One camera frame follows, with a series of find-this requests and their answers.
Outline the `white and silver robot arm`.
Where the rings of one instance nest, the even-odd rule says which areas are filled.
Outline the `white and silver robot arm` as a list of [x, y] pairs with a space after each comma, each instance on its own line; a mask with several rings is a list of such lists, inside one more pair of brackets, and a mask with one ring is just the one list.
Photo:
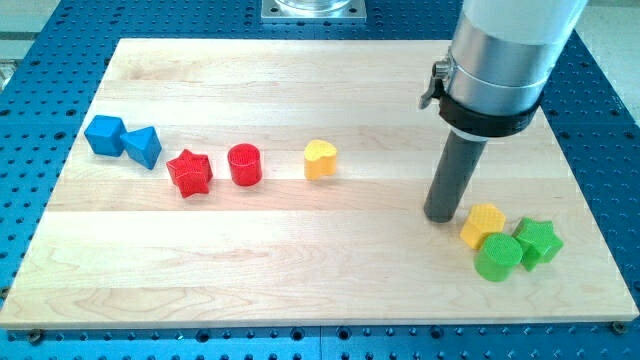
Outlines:
[[586, 0], [465, 0], [419, 107], [439, 101], [456, 131], [495, 138], [532, 120]]

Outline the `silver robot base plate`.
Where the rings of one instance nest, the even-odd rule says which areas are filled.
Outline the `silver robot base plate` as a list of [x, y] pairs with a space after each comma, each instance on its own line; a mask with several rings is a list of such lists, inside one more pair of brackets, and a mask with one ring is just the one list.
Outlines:
[[261, 0], [263, 22], [365, 21], [365, 0]]

